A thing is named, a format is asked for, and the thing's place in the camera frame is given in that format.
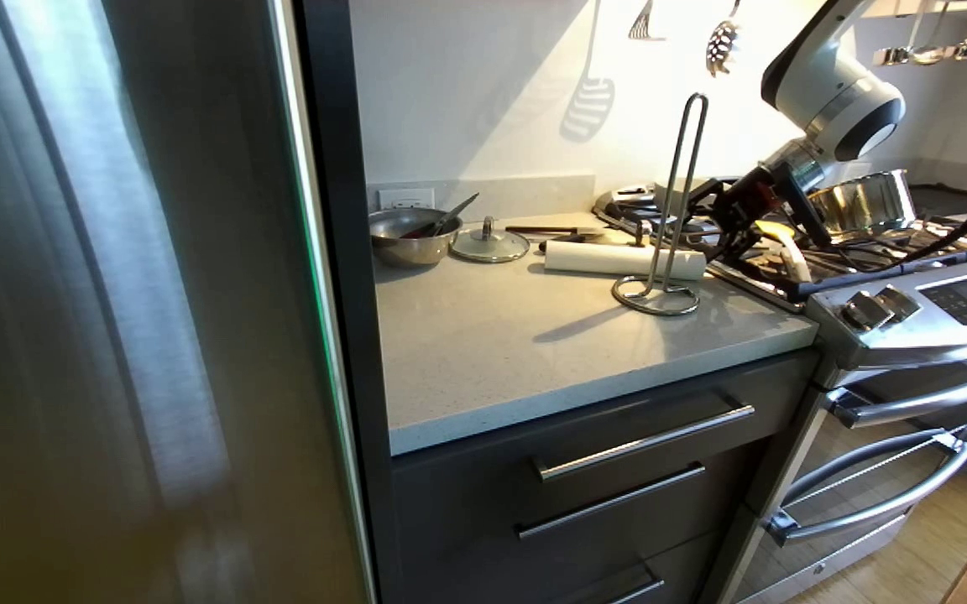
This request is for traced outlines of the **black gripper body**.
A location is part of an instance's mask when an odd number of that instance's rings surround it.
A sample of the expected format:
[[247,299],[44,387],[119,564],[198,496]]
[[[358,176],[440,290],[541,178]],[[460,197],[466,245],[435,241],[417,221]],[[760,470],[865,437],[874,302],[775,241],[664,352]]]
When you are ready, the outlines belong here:
[[754,168],[740,182],[712,182],[704,188],[702,211],[721,230],[714,258],[740,258],[760,234],[754,226],[769,211],[788,209],[788,217],[815,241],[826,245],[828,234],[814,214],[806,188],[797,182],[788,165]]

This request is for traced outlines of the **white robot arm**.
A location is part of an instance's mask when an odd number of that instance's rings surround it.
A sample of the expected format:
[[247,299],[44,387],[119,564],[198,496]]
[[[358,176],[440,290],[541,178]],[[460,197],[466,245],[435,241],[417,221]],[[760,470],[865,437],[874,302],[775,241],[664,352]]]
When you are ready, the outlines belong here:
[[775,209],[788,209],[797,226],[826,245],[828,234],[814,214],[814,193],[835,165],[862,158],[899,127],[902,94],[840,46],[865,5],[824,0],[767,68],[761,102],[788,119],[798,137],[714,194],[708,209],[721,230],[714,258],[740,258],[755,241],[754,226]]

